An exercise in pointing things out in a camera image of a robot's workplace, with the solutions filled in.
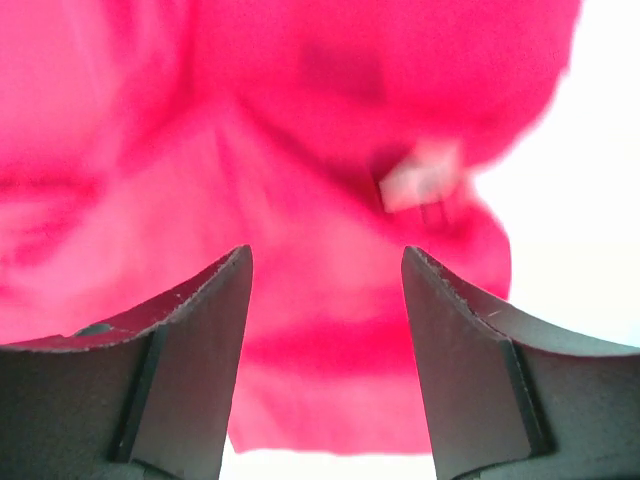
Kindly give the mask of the red t shirt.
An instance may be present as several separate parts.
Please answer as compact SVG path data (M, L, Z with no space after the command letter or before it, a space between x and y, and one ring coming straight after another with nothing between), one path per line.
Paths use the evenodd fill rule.
M506 297L472 173L540 116L577 1L5 1L1 340L70 335L249 245L237 451L430 449L403 250ZM421 139L464 180L395 213Z

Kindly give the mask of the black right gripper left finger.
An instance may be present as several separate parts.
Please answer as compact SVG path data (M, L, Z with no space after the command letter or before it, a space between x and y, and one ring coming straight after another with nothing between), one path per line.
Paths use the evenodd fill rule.
M2 477L217 478L252 273L241 246L74 336L3 346Z

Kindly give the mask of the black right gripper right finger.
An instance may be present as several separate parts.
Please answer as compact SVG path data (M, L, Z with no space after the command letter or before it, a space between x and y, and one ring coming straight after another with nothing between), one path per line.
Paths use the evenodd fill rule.
M422 250L402 259L440 479L635 479L639 351L550 324Z

